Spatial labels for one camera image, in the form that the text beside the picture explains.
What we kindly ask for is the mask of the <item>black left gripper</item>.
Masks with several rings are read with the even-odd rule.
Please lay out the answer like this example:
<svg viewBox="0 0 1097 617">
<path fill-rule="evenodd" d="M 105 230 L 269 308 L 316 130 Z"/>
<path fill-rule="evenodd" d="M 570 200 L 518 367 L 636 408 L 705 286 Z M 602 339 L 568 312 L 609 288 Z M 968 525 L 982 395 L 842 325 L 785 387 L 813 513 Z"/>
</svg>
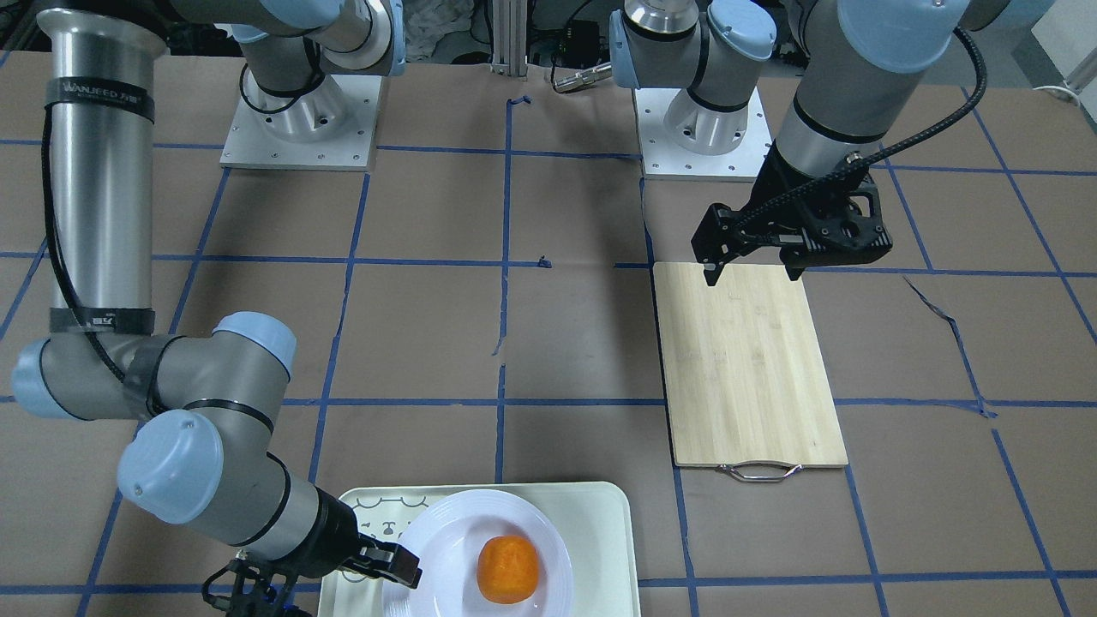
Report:
<svg viewBox="0 0 1097 617">
<path fill-rule="evenodd" d="M 708 287 L 716 287 L 724 266 L 756 249 L 776 247 L 788 280 L 807 267 L 862 265 L 893 249 L 883 223 L 878 188 L 867 171 L 882 153 L 853 162 L 842 159 L 830 173 L 811 177 L 772 146 L 751 199 L 740 207 L 710 204 L 691 238 L 695 262 Z"/>
</svg>

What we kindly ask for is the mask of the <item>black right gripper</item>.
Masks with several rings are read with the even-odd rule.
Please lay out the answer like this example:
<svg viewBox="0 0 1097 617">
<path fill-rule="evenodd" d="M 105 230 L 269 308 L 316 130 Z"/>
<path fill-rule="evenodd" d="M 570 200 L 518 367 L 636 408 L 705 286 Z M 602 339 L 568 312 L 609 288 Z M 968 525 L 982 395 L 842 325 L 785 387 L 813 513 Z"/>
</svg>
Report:
<svg viewBox="0 0 1097 617">
<path fill-rule="evenodd" d="M 278 560 L 248 551 L 202 585 L 202 598 L 228 616 L 305 616 L 287 605 L 291 590 L 299 577 L 325 577 L 336 569 L 412 590 L 423 575 L 418 556 L 399 543 L 361 535 L 352 508 L 320 492 L 317 517 L 297 549 Z"/>
</svg>

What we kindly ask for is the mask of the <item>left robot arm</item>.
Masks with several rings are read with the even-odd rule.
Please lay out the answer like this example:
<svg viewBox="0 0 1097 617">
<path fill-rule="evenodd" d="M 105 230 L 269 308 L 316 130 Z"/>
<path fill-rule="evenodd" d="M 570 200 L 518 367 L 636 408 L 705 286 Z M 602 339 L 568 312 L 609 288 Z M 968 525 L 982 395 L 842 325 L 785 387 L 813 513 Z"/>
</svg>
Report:
<svg viewBox="0 0 1097 617">
<path fill-rule="evenodd" d="M 871 165 L 955 125 L 985 94 L 988 70 L 965 1 L 791 1 L 806 72 L 743 207 L 708 206 L 691 238 L 708 285 L 730 261 L 776 247 L 791 280 L 807 268 L 863 265 L 893 249 Z M 610 16 L 608 51 L 620 87 L 679 91 L 668 127 L 698 152 L 708 132 L 743 124 L 778 30 L 753 1 L 626 1 Z M 963 105 L 885 148 L 921 77 L 960 40 L 976 77 Z"/>
</svg>

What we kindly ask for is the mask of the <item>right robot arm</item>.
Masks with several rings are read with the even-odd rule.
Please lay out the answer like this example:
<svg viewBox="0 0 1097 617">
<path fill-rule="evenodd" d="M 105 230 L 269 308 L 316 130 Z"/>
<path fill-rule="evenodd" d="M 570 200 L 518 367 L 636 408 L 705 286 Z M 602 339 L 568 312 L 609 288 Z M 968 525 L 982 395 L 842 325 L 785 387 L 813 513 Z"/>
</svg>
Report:
<svg viewBox="0 0 1097 617">
<path fill-rule="evenodd" d="M 298 616 L 299 577 L 349 571 L 415 588 L 419 559 L 361 534 L 341 500 L 293 473 L 269 444 L 297 339 L 257 312 L 212 335 L 154 335 L 152 65 L 170 25 L 230 24 L 262 116 L 344 121 L 333 76 L 399 75 L 399 1 L 39 1 L 50 38 L 39 145 L 45 242 L 58 300 L 50 336 L 16 357 L 12 389 L 43 418 L 138 419 L 117 485 L 157 519 L 237 556 L 231 592 L 202 598 L 228 616 Z"/>
</svg>

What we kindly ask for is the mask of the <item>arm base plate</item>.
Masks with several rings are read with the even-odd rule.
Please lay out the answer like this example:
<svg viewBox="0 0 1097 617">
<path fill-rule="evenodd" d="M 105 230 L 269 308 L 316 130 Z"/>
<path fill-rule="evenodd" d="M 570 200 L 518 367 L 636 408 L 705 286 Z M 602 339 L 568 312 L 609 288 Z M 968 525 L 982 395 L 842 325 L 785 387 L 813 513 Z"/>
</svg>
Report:
<svg viewBox="0 0 1097 617">
<path fill-rule="evenodd" d="M 646 87 L 633 97 L 645 178 L 755 181 L 771 144 L 758 90 L 733 112 L 701 108 L 672 87 Z"/>
<path fill-rule="evenodd" d="M 367 171 L 384 79 L 329 75 L 298 101 L 271 97 L 244 76 L 220 164 L 239 169 Z"/>
</svg>

